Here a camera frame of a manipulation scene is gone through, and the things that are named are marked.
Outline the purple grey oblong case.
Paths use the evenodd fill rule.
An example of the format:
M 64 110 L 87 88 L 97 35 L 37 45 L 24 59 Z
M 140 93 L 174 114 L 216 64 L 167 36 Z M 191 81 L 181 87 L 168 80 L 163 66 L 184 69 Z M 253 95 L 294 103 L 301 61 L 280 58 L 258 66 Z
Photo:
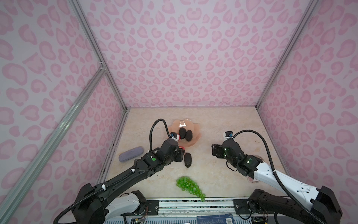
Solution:
M 143 153 L 144 153 L 143 147 L 135 147 L 135 148 L 132 148 L 130 150 L 127 150 L 127 151 L 121 153 L 118 156 L 118 160 L 119 160 L 119 162 L 126 162 L 128 160 L 134 159 L 134 158 L 142 155 Z

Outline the aluminium diagonal frame bar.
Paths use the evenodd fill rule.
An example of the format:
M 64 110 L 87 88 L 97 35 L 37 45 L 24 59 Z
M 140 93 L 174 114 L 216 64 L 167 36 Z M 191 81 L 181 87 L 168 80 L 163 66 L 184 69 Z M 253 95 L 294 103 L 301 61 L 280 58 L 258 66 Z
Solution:
M 77 116 L 87 103 L 88 99 L 94 92 L 97 85 L 106 73 L 105 68 L 100 68 L 96 72 L 95 76 L 91 79 L 88 85 L 84 88 L 81 94 L 78 96 L 72 107 L 65 114 L 57 128 L 53 131 L 39 153 L 35 156 L 33 161 L 29 164 L 27 169 L 21 175 L 18 182 L 10 190 L 9 194 L 1 205 L 1 223 L 7 224 L 14 212 L 18 209 L 23 199 L 27 195 L 28 191 L 33 186 L 35 180 L 40 175 L 45 165 L 53 155 L 54 151 L 60 145 L 62 139 L 72 126 Z

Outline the aluminium front rail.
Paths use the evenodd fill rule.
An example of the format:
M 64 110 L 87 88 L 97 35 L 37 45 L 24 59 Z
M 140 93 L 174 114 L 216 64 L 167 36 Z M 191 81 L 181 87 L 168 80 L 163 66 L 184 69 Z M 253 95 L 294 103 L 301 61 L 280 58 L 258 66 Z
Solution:
M 198 216 L 233 216 L 234 224 L 275 224 L 270 211 L 251 212 L 246 197 L 151 198 L 155 213 L 142 220 L 127 216 L 129 224 L 197 224 Z

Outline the pink translucent fruit bowl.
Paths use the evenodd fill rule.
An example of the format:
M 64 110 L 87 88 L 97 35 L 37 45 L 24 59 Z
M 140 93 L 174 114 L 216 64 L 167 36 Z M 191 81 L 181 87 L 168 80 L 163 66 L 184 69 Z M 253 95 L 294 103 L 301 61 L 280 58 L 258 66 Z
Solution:
M 193 123 L 190 119 L 184 120 L 175 120 L 171 126 L 168 127 L 170 133 L 176 133 L 179 136 L 179 129 L 183 127 L 187 130 L 191 130 L 193 132 L 193 139 L 190 142 L 187 142 L 186 139 L 179 139 L 179 146 L 184 148 L 188 148 L 193 146 L 200 138 L 200 126 L 198 123 Z

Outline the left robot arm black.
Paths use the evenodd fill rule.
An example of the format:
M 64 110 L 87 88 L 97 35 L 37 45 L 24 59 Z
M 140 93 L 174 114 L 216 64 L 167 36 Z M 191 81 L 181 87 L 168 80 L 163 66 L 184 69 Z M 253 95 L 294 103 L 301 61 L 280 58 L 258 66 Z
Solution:
M 92 186 L 84 185 L 71 209 L 78 224 L 102 224 L 110 203 L 133 185 L 153 176 L 172 162 L 182 162 L 185 150 L 174 139 L 167 139 L 162 146 L 134 161 L 132 167 L 114 178 Z

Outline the blue box with barcode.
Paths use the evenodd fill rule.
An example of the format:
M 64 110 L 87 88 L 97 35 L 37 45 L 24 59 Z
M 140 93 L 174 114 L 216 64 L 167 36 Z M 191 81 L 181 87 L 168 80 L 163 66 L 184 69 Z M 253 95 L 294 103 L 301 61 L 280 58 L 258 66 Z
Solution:
M 197 224 L 233 224 L 234 219 L 230 214 L 198 216 Z

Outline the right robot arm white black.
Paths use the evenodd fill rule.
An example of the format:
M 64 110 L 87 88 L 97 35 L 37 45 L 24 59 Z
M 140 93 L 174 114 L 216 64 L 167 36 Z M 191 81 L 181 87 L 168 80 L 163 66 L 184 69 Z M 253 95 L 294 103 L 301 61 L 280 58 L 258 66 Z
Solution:
M 308 185 L 272 169 L 259 157 L 245 154 L 233 138 L 226 139 L 221 145 L 213 144 L 212 155 L 225 159 L 243 176 L 266 183 L 287 195 L 279 197 L 255 189 L 245 206 L 250 212 L 270 211 L 305 224 L 340 223 L 343 212 L 330 188 Z

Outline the green fake grape bunch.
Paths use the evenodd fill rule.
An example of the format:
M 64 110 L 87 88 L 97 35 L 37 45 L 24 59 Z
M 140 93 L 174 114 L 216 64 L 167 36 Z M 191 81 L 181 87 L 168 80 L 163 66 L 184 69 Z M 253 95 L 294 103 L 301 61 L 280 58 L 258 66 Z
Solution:
M 182 176 L 178 178 L 176 180 L 176 186 L 182 191 L 188 191 L 191 195 L 200 198 L 202 202 L 205 201 L 206 195 L 199 188 L 198 184 L 190 177 Z

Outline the aluminium corner frame post left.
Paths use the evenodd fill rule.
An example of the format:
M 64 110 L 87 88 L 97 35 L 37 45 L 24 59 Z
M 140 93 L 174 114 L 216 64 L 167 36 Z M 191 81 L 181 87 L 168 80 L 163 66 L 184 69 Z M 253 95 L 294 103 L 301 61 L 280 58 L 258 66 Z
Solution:
M 101 68 L 104 70 L 105 76 L 107 78 L 107 80 L 109 81 L 110 87 L 112 88 L 112 90 L 114 91 L 114 95 L 117 98 L 117 101 L 119 102 L 122 110 L 124 112 L 127 112 L 127 107 L 125 106 L 124 100 L 119 92 L 119 88 L 117 87 L 115 80 L 112 76 L 112 73 L 109 70 L 109 67 L 106 63 L 106 60 L 100 50 L 99 44 L 95 38 L 95 35 L 90 27 L 90 24 L 86 18 L 86 15 L 82 9 L 82 6 L 80 4 L 79 1 L 77 0 L 69 0 L 68 1 L 71 8 L 73 9 L 74 14 L 76 15 L 80 26 L 82 27 L 84 34 L 86 35 L 88 42 L 99 62 L 99 64 L 101 65 Z

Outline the dark fake avocado long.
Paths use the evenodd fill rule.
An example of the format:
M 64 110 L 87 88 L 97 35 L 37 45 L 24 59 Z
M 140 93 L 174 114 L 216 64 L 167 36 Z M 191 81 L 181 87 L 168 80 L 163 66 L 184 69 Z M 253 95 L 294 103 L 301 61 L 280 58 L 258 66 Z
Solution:
M 185 128 L 181 127 L 181 128 L 179 129 L 179 136 L 180 136 L 180 139 L 181 139 L 181 140 L 186 138 L 186 133 L 187 133 L 187 131 L 186 131 Z

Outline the dark fake avocado round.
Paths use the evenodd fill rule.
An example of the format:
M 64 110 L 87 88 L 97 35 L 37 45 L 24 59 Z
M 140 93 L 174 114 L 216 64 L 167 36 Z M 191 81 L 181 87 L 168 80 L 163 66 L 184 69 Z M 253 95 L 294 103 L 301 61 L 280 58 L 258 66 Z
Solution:
M 191 130 L 187 130 L 185 139 L 187 142 L 190 142 L 193 139 L 193 132 Z

